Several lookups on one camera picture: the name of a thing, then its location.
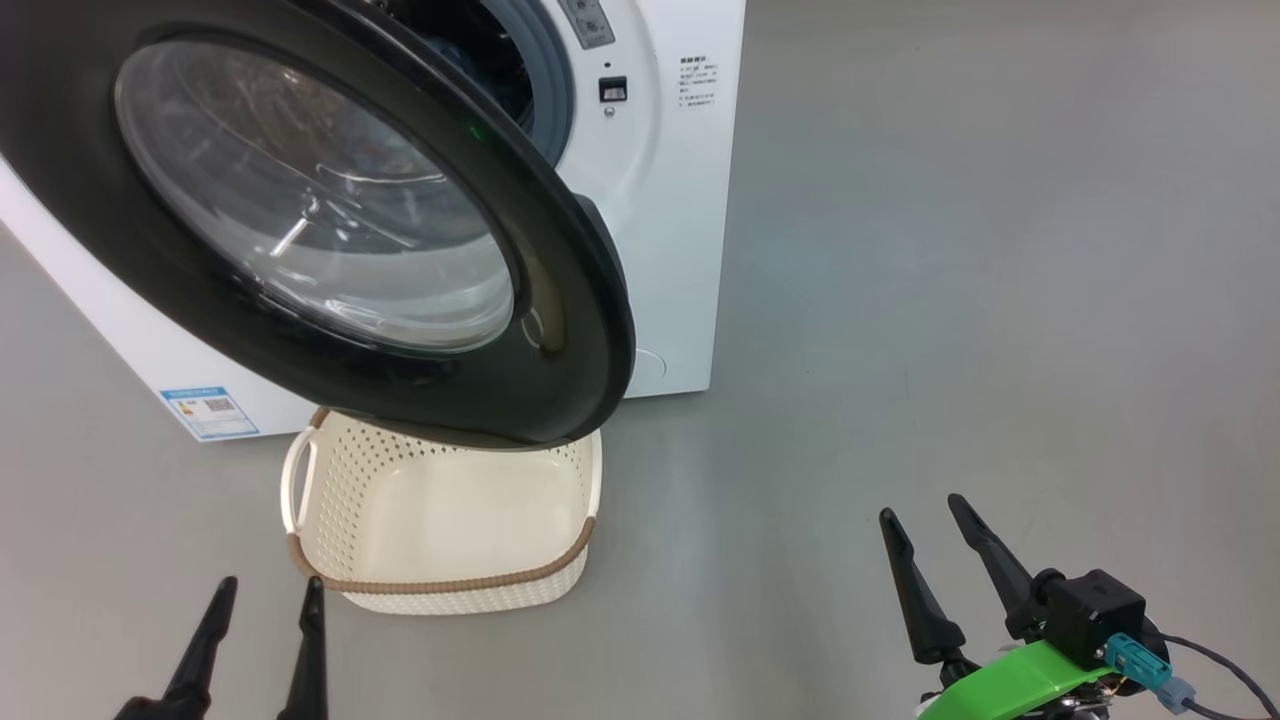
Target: open door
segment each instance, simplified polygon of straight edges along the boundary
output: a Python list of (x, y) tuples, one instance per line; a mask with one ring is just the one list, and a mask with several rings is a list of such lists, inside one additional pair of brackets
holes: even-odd
[(0, 10), (0, 155), (105, 266), (316, 404), (439, 442), (584, 437), (635, 332), (608, 229), (361, 0)]

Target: cable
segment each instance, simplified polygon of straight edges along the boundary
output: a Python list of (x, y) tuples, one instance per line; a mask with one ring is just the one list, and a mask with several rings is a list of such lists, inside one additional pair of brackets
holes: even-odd
[(1201, 717), (1208, 717), (1208, 720), (1263, 720), (1260, 717), (1236, 717), (1235, 715), (1228, 715), (1225, 712), (1219, 712), (1216, 710), (1210, 710), (1203, 705), (1196, 702), (1194, 700), (1184, 700), (1183, 707), (1190, 710)]
[[(1212, 650), (1199, 643), (1192, 642), (1187, 638), (1180, 638), (1178, 635), (1166, 635), (1165, 633), (1143, 633), (1143, 635), (1157, 637), (1165, 641), (1166, 643), (1180, 644), (1183, 647), (1194, 650), (1196, 652), (1203, 655), (1204, 657), (1208, 657), (1213, 662), (1217, 662), (1222, 667), (1226, 667), (1228, 670), (1231, 671), (1233, 675), (1239, 678), (1240, 682), (1244, 683), (1247, 688), (1249, 688), (1249, 692), (1257, 696), (1258, 701), (1262, 702), (1262, 707), (1266, 708), (1267, 715), (1270, 715), (1272, 720), (1280, 720), (1280, 710), (1276, 708), (1276, 703), (1271, 702), (1271, 698), (1267, 697), (1267, 693), (1262, 689), (1262, 685), (1260, 685), (1253, 678), (1249, 676), (1248, 673), (1242, 670), (1240, 666), (1236, 665), (1235, 662), (1231, 662), (1222, 655), (1213, 652)], [(1199, 706), (1196, 706), (1193, 702), (1184, 702), (1183, 705), (1185, 705), (1188, 708), (1196, 712), (1199, 712), (1201, 715), (1204, 715), (1204, 717), (1215, 717), (1216, 720), (1228, 720), (1231, 717), (1230, 715), (1222, 715), (1221, 712), (1213, 712), (1212, 710), (1207, 708), (1202, 708), (1203, 710), (1202, 712), (1201, 710), (1197, 710), (1197, 707)], [(1206, 715), (1206, 712), (1213, 712), (1213, 715)]]
[(1120, 675), (1120, 682), (1119, 683), (1116, 683), (1114, 685), (1102, 685), (1102, 689), (1105, 689), (1107, 692), (1107, 697), (1115, 697), (1115, 694), (1117, 692), (1120, 692), (1120, 685), (1123, 685), (1124, 682), (1128, 680), (1128, 679), (1129, 678), (1125, 678), (1124, 675)]

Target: door glass window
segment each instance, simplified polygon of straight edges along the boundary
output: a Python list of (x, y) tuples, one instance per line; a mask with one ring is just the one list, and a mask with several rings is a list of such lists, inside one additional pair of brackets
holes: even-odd
[(129, 58), (115, 108), (169, 208), (288, 310), (442, 352), (509, 324), (511, 273), (480, 211), (334, 88), (252, 53), (172, 41)]

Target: blue connector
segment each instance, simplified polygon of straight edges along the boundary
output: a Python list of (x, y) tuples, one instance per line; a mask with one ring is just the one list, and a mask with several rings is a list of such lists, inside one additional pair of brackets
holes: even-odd
[(1111, 635), (1105, 659), (1116, 673), (1149, 691), (1160, 689), (1174, 676), (1172, 666), (1124, 633)]

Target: white plastic basket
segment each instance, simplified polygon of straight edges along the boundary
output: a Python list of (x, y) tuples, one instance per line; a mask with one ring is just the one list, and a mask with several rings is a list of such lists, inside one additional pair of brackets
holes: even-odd
[(599, 502), (599, 430), (553, 450), (484, 452), (321, 410), (280, 477), (298, 570), (361, 607), (401, 615), (515, 610), (563, 596), (586, 566)]

